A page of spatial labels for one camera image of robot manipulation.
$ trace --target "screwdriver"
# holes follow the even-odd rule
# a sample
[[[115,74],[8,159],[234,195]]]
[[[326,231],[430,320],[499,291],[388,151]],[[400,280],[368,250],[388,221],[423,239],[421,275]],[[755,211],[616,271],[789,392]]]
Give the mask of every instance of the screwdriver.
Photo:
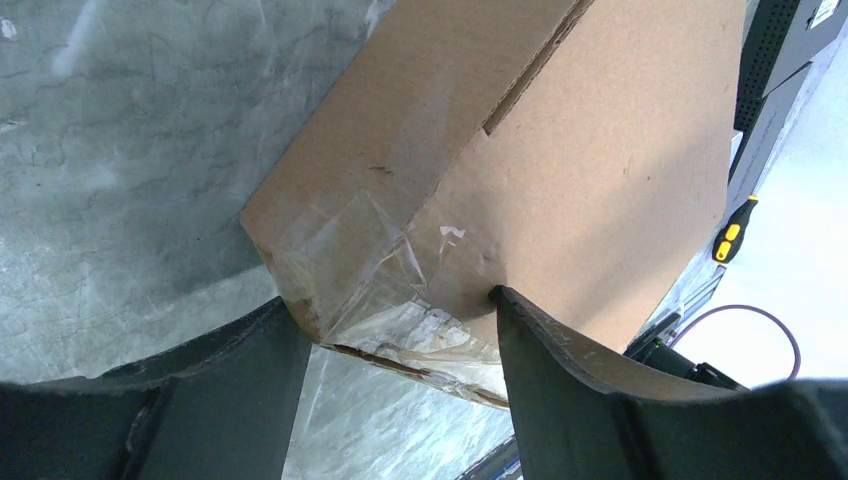
[[[745,229],[751,219],[751,212],[757,206],[756,195],[751,195],[748,200],[733,212],[727,220],[727,225],[718,232],[713,242],[713,260],[721,264],[727,264],[739,252],[742,240],[745,238]]]

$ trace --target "brown cardboard box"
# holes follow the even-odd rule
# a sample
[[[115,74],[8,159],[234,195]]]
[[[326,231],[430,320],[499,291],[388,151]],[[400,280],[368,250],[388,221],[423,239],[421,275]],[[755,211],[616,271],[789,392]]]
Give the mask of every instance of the brown cardboard box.
[[[317,342],[503,405],[492,287],[621,351],[721,218],[744,7],[399,0],[242,223]]]

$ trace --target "cable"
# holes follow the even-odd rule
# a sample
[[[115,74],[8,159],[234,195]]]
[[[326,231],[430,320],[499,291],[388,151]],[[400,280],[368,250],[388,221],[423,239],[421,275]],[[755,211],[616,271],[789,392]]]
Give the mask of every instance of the cable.
[[[697,325],[703,319],[709,317],[710,315],[712,315],[714,313],[722,312],[724,310],[748,310],[748,311],[751,311],[751,312],[754,312],[754,313],[759,313],[760,315],[768,318],[769,320],[774,322],[778,327],[780,327],[780,329],[783,330],[783,333],[786,335],[786,338],[789,339],[789,343],[792,344],[792,353],[795,354],[795,362],[792,365],[792,372],[789,374],[789,376],[786,379],[787,380],[793,380],[795,377],[798,376],[798,371],[801,369],[801,349],[798,347],[798,342],[795,340],[795,336],[792,335],[792,332],[789,331],[789,328],[787,328],[786,325],[783,322],[778,320],[777,317],[775,317],[771,313],[763,310],[762,308],[757,308],[757,307],[754,307],[754,306],[751,306],[751,305],[742,305],[742,304],[734,303],[734,304],[730,304],[730,305],[723,305],[721,307],[716,307],[716,308],[713,308],[712,310],[707,310],[706,312],[702,313],[698,318],[689,322],[689,324],[686,325],[686,327],[683,330],[681,330],[680,333],[676,337],[674,337],[674,339],[671,340],[671,342],[669,342],[668,346],[671,347],[671,348],[674,348],[674,346],[677,345],[677,343],[680,341],[681,338],[683,338],[684,335],[686,335],[687,333],[689,333],[689,331],[691,331],[693,328],[695,328],[695,325]]]

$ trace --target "scratched metal surface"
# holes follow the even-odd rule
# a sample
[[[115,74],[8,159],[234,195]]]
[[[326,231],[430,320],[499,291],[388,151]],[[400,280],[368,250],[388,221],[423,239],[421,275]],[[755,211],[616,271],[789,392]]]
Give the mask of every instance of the scratched metal surface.
[[[0,379],[95,376],[274,286],[237,214],[392,0],[0,2]],[[506,412],[316,350],[286,478],[451,478]]]

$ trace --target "white floor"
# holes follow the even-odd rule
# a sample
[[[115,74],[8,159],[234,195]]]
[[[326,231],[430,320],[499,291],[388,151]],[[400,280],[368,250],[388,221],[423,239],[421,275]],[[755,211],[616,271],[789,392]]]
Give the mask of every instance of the white floor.
[[[702,309],[742,303],[777,316],[801,348],[799,378],[848,377],[847,85],[843,46],[759,191],[742,250]],[[779,328],[746,311],[705,320],[677,350],[749,387],[781,380],[792,368]]]

